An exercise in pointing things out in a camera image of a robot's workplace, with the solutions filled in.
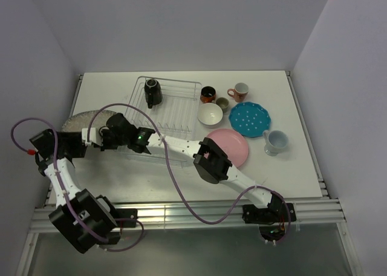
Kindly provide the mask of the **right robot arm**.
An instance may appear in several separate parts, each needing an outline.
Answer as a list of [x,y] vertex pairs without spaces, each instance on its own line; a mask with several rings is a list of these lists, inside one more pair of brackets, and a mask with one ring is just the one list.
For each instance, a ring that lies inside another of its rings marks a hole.
[[215,222],[208,222],[193,211],[172,172],[169,162],[170,152],[192,160],[198,175],[204,181],[214,185],[221,184],[239,192],[239,196],[226,214],[230,214],[239,200],[245,197],[256,209],[262,211],[262,216],[270,223],[280,219],[291,221],[290,208],[283,196],[267,187],[255,184],[232,164],[227,154],[212,139],[206,137],[197,141],[165,136],[155,123],[152,122],[151,125],[152,128],[136,127],[129,123],[122,113],[117,113],[107,120],[106,127],[97,131],[89,130],[87,138],[106,150],[114,150],[120,146],[126,146],[136,153],[153,154],[162,150],[166,156],[167,170],[180,198],[191,214],[205,224],[218,224],[225,217]]

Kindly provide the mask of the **black mug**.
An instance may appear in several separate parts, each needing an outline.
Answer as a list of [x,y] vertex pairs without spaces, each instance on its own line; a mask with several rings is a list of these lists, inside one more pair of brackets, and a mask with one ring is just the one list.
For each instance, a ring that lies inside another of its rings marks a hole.
[[163,101],[163,95],[161,92],[161,85],[156,79],[148,79],[145,82],[145,98],[149,109],[159,105]]

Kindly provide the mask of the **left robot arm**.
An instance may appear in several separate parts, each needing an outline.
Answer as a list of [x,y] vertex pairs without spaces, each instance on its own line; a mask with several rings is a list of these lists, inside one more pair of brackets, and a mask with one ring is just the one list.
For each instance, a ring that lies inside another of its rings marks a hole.
[[38,171],[49,178],[56,195],[50,222],[82,254],[94,245],[116,245],[117,210],[106,197],[81,189],[76,179],[73,160],[85,157],[87,149],[82,134],[58,132],[57,138],[55,146],[53,131],[46,129],[30,139]]

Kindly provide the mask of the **blue polka dot plate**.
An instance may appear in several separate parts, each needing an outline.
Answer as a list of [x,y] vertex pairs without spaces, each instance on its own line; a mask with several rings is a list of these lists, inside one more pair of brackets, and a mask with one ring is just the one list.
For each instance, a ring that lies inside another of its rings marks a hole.
[[238,103],[229,113],[231,127],[248,138],[263,136],[264,131],[270,129],[271,121],[268,111],[254,102]]

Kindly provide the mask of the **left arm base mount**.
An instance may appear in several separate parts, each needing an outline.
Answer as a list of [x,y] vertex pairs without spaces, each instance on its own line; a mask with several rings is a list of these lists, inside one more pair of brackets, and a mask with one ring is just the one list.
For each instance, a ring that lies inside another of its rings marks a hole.
[[137,226],[138,210],[135,208],[116,209],[111,213],[116,220],[118,231],[111,231],[108,234],[109,245],[116,245],[122,239],[125,228],[135,228]]

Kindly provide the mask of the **small olive green cup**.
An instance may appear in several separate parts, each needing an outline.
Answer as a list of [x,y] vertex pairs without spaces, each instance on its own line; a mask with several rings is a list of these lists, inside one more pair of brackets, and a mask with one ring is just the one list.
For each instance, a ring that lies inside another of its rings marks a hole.
[[225,97],[219,97],[217,98],[215,102],[221,109],[223,113],[226,113],[229,109],[229,100]]

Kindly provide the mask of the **speckled grey plate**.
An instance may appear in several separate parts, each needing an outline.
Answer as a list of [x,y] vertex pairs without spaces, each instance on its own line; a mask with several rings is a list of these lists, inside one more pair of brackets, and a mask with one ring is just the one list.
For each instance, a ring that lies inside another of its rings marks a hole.
[[[71,116],[67,121],[62,125],[61,132],[81,132],[83,128],[88,128],[88,125],[96,114],[94,111],[85,111],[76,115]],[[115,115],[116,112],[110,110],[103,110],[99,113],[96,118],[93,120],[91,125],[92,128],[100,129],[106,125],[107,120]]]

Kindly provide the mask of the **pink mug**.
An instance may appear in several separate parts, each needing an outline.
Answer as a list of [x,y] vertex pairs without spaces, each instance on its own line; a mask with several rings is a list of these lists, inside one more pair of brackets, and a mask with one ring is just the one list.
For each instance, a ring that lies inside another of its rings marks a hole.
[[237,83],[234,88],[227,90],[227,94],[234,99],[235,102],[242,102],[249,92],[249,86],[245,83]]

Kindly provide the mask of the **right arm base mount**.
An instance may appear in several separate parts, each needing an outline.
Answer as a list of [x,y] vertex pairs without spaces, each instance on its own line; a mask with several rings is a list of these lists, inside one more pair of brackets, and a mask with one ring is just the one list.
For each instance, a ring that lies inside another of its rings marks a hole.
[[297,217],[292,203],[280,203],[274,208],[257,208],[251,204],[242,206],[242,219],[245,224],[257,225],[266,243],[276,245],[285,237]]

